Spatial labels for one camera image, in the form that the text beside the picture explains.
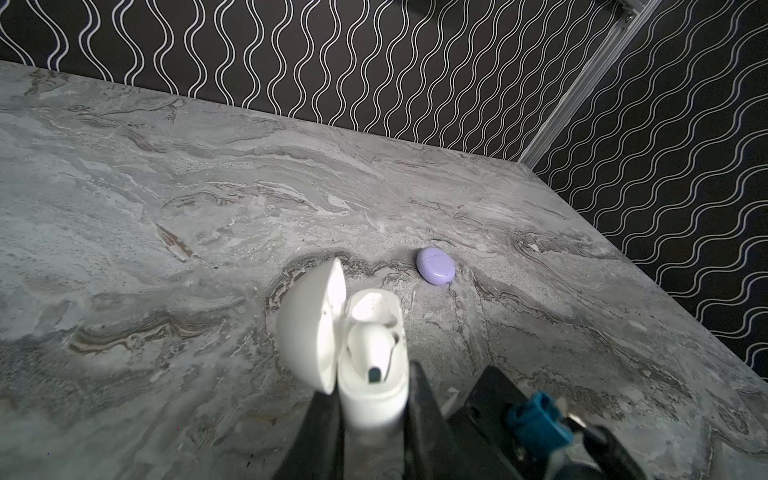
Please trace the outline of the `white earbud charging case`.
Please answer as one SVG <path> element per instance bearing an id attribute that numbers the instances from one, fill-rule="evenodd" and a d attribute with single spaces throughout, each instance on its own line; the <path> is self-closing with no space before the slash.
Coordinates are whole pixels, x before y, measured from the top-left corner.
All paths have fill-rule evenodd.
<path id="1" fill-rule="evenodd" d="M 351 328 L 380 324 L 395 335 L 390 369 L 381 383 L 368 384 L 353 368 L 347 350 Z M 347 428 L 379 433 L 397 425 L 409 393 L 409 358 L 398 296 L 384 289 L 348 295 L 339 259 L 304 274 L 285 295 L 276 320 L 279 354 L 291 372 L 317 392 L 337 392 Z"/>

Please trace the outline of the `purple earbud charging case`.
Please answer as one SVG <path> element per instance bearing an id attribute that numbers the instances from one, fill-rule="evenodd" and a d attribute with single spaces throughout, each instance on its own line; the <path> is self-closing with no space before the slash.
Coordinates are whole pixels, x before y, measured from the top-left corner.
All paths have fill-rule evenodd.
<path id="1" fill-rule="evenodd" d="M 416 256 L 416 267 L 422 278 L 435 286 L 452 282 L 456 275 L 454 260 L 437 247 L 421 249 Z"/>

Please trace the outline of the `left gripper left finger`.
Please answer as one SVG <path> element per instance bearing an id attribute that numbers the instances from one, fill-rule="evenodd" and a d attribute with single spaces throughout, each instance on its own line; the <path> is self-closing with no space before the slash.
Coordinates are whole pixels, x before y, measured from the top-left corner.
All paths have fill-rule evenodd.
<path id="1" fill-rule="evenodd" d="M 343 479 L 345 436 L 337 392 L 316 392 L 273 479 Z"/>

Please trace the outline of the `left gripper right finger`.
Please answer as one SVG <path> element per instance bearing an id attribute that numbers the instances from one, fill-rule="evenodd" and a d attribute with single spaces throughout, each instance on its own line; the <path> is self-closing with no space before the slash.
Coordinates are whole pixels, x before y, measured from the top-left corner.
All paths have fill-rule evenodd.
<path id="1" fill-rule="evenodd" d="M 438 406 L 424 369 L 410 360 L 404 419 L 404 479 L 470 479 L 452 431 Z"/>

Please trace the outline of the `white earbud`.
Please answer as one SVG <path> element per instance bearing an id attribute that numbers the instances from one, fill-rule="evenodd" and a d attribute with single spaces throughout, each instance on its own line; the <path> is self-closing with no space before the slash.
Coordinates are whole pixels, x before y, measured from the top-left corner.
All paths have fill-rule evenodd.
<path id="1" fill-rule="evenodd" d="M 368 384 L 381 383 L 386 379 L 396 344 L 392 331 L 374 323 L 353 326 L 347 337 L 352 366 Z"/>

